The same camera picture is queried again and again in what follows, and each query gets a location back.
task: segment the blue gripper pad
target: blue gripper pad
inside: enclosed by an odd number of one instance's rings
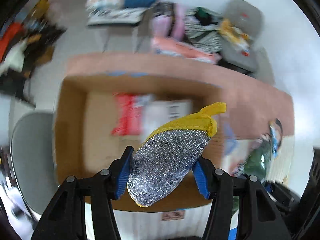
[[[200,194],[203,195],[205,199],[209,199],[210,192],[207,187],[208,180],[199,161],[196,161],[196,163],[193,165],[192,171],[193,176],[196,179],[196,183]]]
[[[127,187],[127,182],[130,175],[130,160],[131,160],[132,153],[133,153],[133,148],[131,150],[131,149],[128,149],[127,147],[126,150],[124,151],[123,157],[125,157],[125,160],[123,160],[122,168],[119,172],[119,175],[117,176],[117,189],[115,192],[116,199],[119,199],[121,195],[123,195],[125,188]]]

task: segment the metal bolt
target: metal bolt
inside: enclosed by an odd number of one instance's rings
[[[100,171],[100,174],[105,176],[108,175],[110,173],[110,171],[108,169],[103,169],[102,171]]]
[[[256,176],[254,176],[254,175],[251,175],[251,176],[249,177],[249,179],[250,179],[251,181],[253,181],[253,182],[256,182],[256,181],[258,180],[258,178],[257,178]]]
[[[214,173],[217,175],[222,175],[223,174],[223,170],[222,169],[215,169]]]
[[[67,182],[73,182],[75,180],[74,176],[67,177]]]

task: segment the white floor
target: white floor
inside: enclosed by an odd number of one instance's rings
[[[54,0],[54,6],[57,11],[60,12],[56,15],[59,19],[59,23],[67,27],[67,31],[61,36],[56,42],[53,59],[50,63],[43,65],[36,69],[30,82],[31,96],[34,97],[36,102],[37,111],[50,111],[53,112],[57,103],[57,96],[59,93],[59,86],[63,79],[65,72],[65,62],[72,56],[88,52],[102,51],[103,42],[105,37],[105,31],[103,29],[88,29],[85,27],[87,13],[84,10],[86,0]],[[141,28],[142,35],[146,35],[148,32],[148,23],[146,22]],[[112,36],[108,43],[107,51],[113,50],[128,50],[131,51],[131,29],[130,28],[113,28]],[[139,52],[148,51],[149,38],[145,39]],[[305,76],[301,76],[301,84],[308,83]],[[282,80],[282,77],[273,76],[272,69],[261,71],[258,74],[258,79],[275,85],[281,88],[277,82]],[[289,177],[289,185],[292,185],[294,190],[299,194],[303,192],[305,183],[308,180],[308,165],[312,155],[313,144],[319,142],[320,144],[320,132],[313,128],[310,132],[310,128],[307,124],[312,122],[314,116],[308,116],[309,109],[315,107],[308,100],[305,99],[304,94],[292,94],[293,101],[295,102],[295,125],[296,128],[296,141],[295,141],[295,154],[305,154],[308,156],[303,170],[298,173],[298,165],[294,165],[294,170],[291,172]],[[19,118],[34,109],[23,104],[17,103],[14,100],[11,104],[9,130],[12,129]],[[119,231],[123,236],[123,239],[163,239],[166,236],[162,230],[163,226],[168,225],[169,237],[173,236],[184,236],[188,234],[194,234],[201,236],[204,230],[202,226],[206,217],[208,216],[209,207],[202,207],[194,210],[188,210],[186,218],[184,220],[177,220],[173,223],[161,222],[158,215],[152,216],[152,214],[127,214],[120,211],[116,212],[116,218],[119,223]],[[146,221],[147,224],[141,224],[141,221]],[[130,223],[136,223],[135,225],[129,225],[122,221],[130,221]],[[158,225],[156,234],[149,234],[152,230],[145,230],[146,228],[152,227],[152,225]],[[88,238],[93,240],[92,228],[88,228]]]

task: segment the yellow object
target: yellow object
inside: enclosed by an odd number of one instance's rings
[[[219,102],[206,106],[202,108],[198,113],[189,114],[187,116],[162,125],[157,130],[154,130],[153,133],[151,133],[145,140],[145,142],[158,133],[174,129],[207,131],[208,136],[212,137],[217,133],[217,122],[211,116],[215,114],[225,113],[226,110],[226,103]]]

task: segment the orange object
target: orange object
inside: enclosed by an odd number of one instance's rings
[[[14,38],[14,36],[23,31],[22,25],[20,23],[11,23],[7,30],[5,31],[2,39],[0,40],[0,62],[2,62],[5,51],[9,45],[9,42]]]

